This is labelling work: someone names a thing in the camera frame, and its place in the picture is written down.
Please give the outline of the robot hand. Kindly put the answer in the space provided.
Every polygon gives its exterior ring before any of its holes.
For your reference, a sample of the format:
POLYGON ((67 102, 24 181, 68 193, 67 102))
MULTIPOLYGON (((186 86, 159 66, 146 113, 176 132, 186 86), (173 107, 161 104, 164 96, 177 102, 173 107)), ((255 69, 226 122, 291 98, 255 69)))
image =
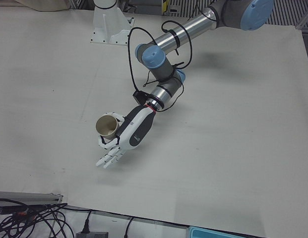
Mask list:
POLYGON ((113 116, 116 122, 122 123, 112 139, 105 140, 104 136, 98 136, 99 146, 106 149, 107 153, 99 159, 96 166, 107 168, 118 162, 126 151, 137 148, 150 130, 156 111, 145 105, 135 107, 125 117, 117 113, 106 113, 105 115, 113 116))

